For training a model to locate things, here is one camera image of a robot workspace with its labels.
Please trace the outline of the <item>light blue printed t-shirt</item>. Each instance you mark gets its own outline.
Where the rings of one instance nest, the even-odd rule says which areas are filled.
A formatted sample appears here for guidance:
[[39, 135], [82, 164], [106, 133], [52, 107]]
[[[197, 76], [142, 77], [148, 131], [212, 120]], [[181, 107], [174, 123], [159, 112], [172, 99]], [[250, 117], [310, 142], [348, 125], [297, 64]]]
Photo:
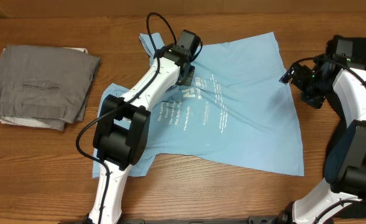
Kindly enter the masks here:
[[303, 143], [285, 68], [271, 32], [205, 45], [190, 86], [164, 93], [151, 112], [147, 146], [130, 171], [147, 174], [158, 154], [182, 154], [304, 175]]

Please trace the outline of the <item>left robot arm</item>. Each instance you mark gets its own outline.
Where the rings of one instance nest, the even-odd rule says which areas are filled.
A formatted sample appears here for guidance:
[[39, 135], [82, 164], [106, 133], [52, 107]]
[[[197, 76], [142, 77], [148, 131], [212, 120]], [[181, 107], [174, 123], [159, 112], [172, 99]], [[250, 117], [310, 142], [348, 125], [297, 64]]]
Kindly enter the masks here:
[[176, 43], [155, 49], [152, 65], [136, 85], [103, 99], [93, 139], [101, 162], [99, 182], [85, 223], [119, 223], [127, 176], [146, 148], [151, 110], [168, 89], [191, 83], [191, 63], [202, 45], [199, 36], [183, 30]]

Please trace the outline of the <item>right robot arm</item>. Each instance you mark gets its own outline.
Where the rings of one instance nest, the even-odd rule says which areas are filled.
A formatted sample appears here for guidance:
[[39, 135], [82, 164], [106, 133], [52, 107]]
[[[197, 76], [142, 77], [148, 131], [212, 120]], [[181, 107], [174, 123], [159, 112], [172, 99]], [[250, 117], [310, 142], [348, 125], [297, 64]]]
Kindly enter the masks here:
[[296, 86], [313, 108], [327, 101], [340, 121], [327, 145], [322, 180], [274, 223], [366, 218], [366, 37], [335, 35], [313, 63], [292, 63], [280, 80]]

